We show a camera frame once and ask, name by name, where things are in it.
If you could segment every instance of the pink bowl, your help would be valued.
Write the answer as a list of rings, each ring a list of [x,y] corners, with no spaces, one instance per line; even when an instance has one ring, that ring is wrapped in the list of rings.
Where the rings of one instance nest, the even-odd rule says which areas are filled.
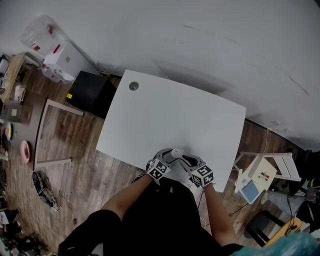
[[[20,154],[21,154],[22,162],[25,164],[28,163],[30,160],[30,148],[29,148],[28,142],[26,142],[25,140],[21,142]]]

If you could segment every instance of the white wall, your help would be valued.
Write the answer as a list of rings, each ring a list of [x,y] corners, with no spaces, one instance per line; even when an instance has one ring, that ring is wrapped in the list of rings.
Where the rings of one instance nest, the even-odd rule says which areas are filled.
[[[130,69],[217,93],[247,107],[253,121],[320,150],[313,0],[3,0],[0,10],[7,53],[26,51],[25,26],[47,14],[111,73]]]

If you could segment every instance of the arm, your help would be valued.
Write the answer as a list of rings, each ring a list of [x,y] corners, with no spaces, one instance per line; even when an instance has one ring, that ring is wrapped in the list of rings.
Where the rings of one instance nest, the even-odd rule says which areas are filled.
[[[153,180],[151,176],[144,175],[135,183],[132,183],[112,196],[104,206],[102,206],[101,210],[110,210],[116,213],[122,221],[127,210]]]
[[[223,247],[238,244],[230,217],[212,185],[203,188],[212,237]]]

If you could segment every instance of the teal object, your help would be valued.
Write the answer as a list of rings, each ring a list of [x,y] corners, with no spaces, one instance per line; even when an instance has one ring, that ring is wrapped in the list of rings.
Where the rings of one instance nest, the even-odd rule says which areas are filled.
[[[307,232],[279,238],[266,248],[243,247],[232,256],[320,256],[318,241]]]

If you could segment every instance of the black shirt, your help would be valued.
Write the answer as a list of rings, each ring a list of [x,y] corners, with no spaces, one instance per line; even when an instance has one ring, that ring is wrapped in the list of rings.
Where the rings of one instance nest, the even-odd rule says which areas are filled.
[[[202,228],[190,190],[177,181],[152,182],[124,215],[121,222],[109,210],[92,213],[59,246],[60,256],[88,256],[103,243],[103,255],[124,253],[210,253],[230,255],[242,246],[221,247]]]

